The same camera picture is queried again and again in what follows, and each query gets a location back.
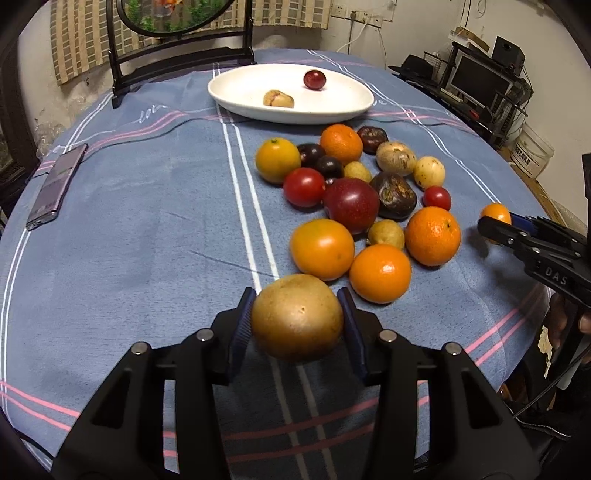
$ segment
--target cherry tomato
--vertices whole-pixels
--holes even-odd
[[[320,90],[326,84],[326,76],[319,70],[310,70],[304,75],[304,85],[310,90]]]
[[[429,187],[423,195],[423,205],[449,210],[452,208],[452,198],[443,187]]]
[[[297,168],[283,182],[283,195],[297,207],[313,207],[324,197],[324,177],[313,168]]]

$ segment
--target computer monitor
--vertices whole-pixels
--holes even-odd
[[[479,61],[462,56],[450,86],[481,107],[493,108],[495,95],[506,95],[512,82]]]

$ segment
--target speaker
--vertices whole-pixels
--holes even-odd
[[[521,49],[502,37],[496,38],[492,59],[513,72],[516,76],[521,74],[523,64],[525,63],[525,55]]]

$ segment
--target screw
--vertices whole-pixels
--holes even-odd
[[[452,355],[460,355],[460,353],[462,353],[462,347],[459,343],[456,342],[446,343],[445,350],[447,353],[450,353]]]
[[[394,332],[394,330],[382,330],[379,333],[379,338],[383,342],[390,343],[398,338],[398,334],[396,332]]]
[[[148,351],[148,344],[146,342],[137,342],[131,346],[131,353],[134,355],[141,355]]]
[[[209,328],[202,328],[201,330],[199,330],[197,333],[197,340],[200,340],[202,342],[208,342],[213,338],[213,330],[209,329]]]

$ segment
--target white bucket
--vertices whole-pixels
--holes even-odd
[[[511,160],[530,178],[536,178],[554,156],[552,146],[537,135],[528,124],[523,124],[521,133],[513,146]]]

